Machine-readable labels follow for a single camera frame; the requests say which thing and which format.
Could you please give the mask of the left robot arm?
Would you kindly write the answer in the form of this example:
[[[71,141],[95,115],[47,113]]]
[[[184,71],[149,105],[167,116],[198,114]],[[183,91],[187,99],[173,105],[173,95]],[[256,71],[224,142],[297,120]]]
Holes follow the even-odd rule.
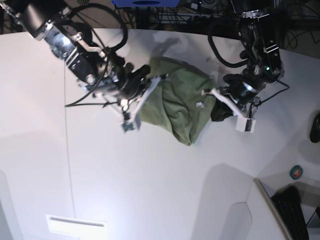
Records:
[[[245,116],[252,117],[254,110],[277,95],[289,90],[281,79],[285,70],[276,42],[271,5],[266,0],[232,0],[232,13],[212,20],[207,38],[217,60],[225,67],[243,68],[241,73],[223,77],[224,86],[218,91],[231,101]],[[219,27],[231,27],[243,46],[240,62],[225,60],[214,42],[214,32]]]

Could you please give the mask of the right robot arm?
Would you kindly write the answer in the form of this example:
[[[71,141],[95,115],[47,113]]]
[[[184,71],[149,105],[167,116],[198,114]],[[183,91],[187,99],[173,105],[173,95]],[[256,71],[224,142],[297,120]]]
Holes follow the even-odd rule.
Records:
[[[103,107],[118,105],[126,111],[130,105],[144,105],[148,99],[152,79],[149,65],[133,71],[128,68],[117,51],[123,48],[129,38],[129,30],[122,18],[109,7],[89,3],[70,8],[64,0],[2,0],[1,8],[10,15],[27,33],[38,41],[48,44],[51,52],[84,84],[86,94],[66,107],[82,106],[89,95],[106,95],[113,99]],[[95,8],[110,14],[120,25],[122,39],[115,46],[95,43],[97,36],[85,20],[73,21],[79,12]]]

